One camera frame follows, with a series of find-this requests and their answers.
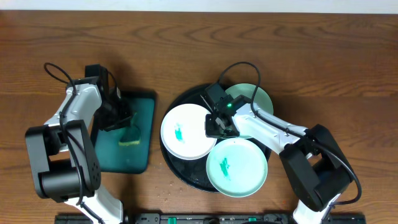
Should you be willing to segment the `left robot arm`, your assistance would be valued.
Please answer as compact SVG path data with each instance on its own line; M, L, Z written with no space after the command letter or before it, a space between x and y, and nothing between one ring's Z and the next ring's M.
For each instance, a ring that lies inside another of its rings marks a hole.
M101 183L88 127L96 119L102 131L123 129L131 117L108 77L69 81L57 112L25 133L37 195L77 208L93 223L124 223L123 203Z

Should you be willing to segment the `white plate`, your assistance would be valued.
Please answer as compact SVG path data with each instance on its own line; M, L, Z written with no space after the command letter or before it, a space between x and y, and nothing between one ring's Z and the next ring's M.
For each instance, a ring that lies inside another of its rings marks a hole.
M206 136L205 118L210 112L196 104L172 108L163 118L160 138L166 150L183 160L196 160L207 155L217 139Z

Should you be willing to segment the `green yellow sponge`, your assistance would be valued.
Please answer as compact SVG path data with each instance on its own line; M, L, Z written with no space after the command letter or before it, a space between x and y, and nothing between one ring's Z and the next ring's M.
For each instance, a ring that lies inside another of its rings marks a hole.
M125 129L122 138L119 140L120 146L138 145L141 142L141 130L136 126L137 113L131 118L130 126Z

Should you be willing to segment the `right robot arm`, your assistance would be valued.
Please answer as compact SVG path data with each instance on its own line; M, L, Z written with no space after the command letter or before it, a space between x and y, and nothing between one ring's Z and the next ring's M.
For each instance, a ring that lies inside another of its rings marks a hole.
M236 139L249 136L278 154L298 197L292 218L296 223L322 223L340 205L338 197L358 177L324 126L297 126L262 110L246 96L206 95L208 137Z

